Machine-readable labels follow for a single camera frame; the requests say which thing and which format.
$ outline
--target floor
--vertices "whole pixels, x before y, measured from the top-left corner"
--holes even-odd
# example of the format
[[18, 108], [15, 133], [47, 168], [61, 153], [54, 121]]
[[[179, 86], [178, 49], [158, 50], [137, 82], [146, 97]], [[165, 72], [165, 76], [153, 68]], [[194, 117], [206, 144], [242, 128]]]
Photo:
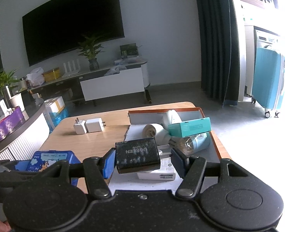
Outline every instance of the floor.
[[[284, 213], [277, 227], [285, 232], [285, 97], [279, 118], [266, 119], [264, 109], [245, 97], [237, 106], [210, 100], [197, 83], [150, 88], [152, 104], [190, 101], [210, 117], [212, 129], [232, 159], [275, 189], [284, 200]], [[116, 96], [70, 108], [72, 116], [145, 106], [141, 94]]]

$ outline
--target teal box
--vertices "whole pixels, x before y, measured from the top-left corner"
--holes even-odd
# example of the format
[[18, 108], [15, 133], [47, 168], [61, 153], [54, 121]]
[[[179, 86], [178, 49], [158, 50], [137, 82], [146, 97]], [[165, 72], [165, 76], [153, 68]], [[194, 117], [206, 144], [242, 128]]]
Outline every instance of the teal box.
[[168, 125], [168, 131], [171, 136], [175, 137], [188, 137], [200, 133], [210, 132], [211, 123], [210, 118], [200, 118], [188, 121], [182, 121], [181, 123]]

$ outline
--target dark green curtain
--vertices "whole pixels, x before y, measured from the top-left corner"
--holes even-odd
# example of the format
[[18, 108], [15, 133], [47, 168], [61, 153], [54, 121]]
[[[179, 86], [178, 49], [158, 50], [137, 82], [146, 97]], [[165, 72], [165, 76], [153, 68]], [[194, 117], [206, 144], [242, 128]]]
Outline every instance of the dark green curtain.
[[239, 40], [233, 0], [197, 0], [202, 89], [223, 104], [236, 105], [239, 93]]

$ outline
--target purple container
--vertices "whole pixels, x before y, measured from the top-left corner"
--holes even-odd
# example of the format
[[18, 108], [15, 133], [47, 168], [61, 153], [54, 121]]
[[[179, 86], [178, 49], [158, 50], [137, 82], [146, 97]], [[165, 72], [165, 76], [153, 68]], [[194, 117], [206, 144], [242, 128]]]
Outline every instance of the purple container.
[[0, 141], [6, 137], [19, 123], [25, 120], [20, 107], [16, 107], [11, 115], [0, 121]]

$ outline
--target television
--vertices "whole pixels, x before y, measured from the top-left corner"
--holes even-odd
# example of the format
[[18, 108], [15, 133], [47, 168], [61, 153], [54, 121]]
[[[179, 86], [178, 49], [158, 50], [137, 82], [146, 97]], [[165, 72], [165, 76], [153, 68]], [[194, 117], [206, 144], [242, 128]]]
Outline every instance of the television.
[[124, 37], [119, 0], [50, 0], [22, 17], [29, 65], [77, 49], [82, 35]]

